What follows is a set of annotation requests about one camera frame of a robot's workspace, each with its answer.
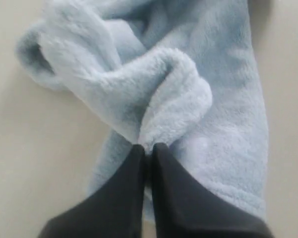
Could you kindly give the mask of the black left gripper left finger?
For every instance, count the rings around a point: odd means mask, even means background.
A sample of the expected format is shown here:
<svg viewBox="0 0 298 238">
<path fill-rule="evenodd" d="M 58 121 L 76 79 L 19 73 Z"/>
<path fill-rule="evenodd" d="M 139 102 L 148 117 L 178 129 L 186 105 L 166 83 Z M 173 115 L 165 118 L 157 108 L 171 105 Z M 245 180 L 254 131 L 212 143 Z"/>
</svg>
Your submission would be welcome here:
<svg viewBox="0 0 298 238">
<path fill-rule="evenodd" d="M 146 156 L 134 145 L 116 173 L 92 196 L 47 222 L 40 238 L 140 238 Z"/>
</svg>

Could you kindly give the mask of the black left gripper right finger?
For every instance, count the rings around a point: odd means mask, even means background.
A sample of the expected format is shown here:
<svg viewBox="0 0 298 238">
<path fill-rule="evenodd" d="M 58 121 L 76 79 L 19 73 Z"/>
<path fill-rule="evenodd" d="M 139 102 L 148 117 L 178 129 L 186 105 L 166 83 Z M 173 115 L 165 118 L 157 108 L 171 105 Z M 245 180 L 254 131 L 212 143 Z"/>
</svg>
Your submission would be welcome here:
<svg viewBox="0 0 298 238">
<path fill-rule="evenodd" d="M 199 184 L 168 146 L 154 145 L 151 187 L 159 238 L 272 238 L 261 219 Z"/>
</svg>

